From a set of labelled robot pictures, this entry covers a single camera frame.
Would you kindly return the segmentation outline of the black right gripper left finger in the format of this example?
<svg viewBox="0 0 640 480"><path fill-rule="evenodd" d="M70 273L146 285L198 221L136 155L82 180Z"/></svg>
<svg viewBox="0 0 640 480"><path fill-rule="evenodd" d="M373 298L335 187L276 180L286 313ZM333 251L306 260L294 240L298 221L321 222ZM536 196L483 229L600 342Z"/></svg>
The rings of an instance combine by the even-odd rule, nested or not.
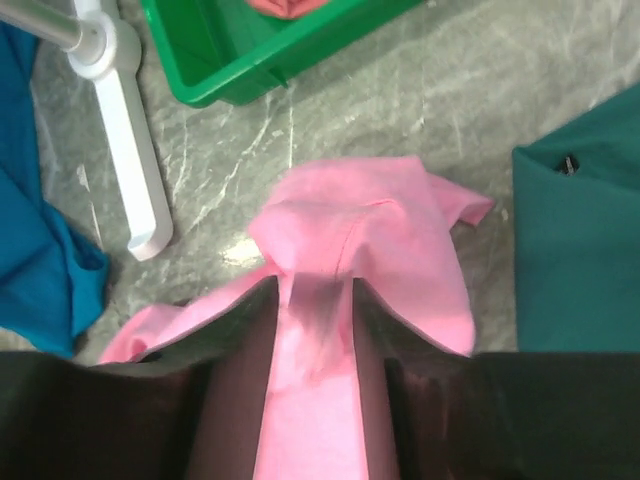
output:
<svg viewBox="0 0 640 480"><path fill-rule="evenodd" d="M1 355L5 479L249 479L279 303L267 278L131 363Z"/></svg>

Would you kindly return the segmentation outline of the pink t shirt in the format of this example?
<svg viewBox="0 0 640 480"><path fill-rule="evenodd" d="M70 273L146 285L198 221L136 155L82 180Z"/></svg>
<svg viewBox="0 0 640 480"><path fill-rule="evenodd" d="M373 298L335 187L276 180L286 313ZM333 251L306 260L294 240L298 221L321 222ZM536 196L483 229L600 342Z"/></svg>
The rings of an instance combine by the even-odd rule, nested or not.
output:
<svg viewBox="0 0 640 480"><path fill-rule="evenodd" d="M352 333L353 283L366 281L407 326L469 355L475 327L450 231L489 198L426 172L416 157L310 162L291 170L249 232L264 264L184 307L134 315L101 355L126 362L229 310L261 280L280 291L255 475L366 477Z"/></svg>

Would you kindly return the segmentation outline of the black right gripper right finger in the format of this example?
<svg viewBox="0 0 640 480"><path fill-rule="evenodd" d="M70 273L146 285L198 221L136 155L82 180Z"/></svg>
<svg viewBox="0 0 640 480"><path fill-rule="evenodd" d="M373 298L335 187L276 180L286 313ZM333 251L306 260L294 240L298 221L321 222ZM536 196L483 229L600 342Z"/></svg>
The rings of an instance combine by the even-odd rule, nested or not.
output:
<svg viewBox="0 0 640 480"><path fill-rule="evenodd" d="M421 338L364 281L353 340L372 479L635 479L635 353L481 353Z"/></svg>

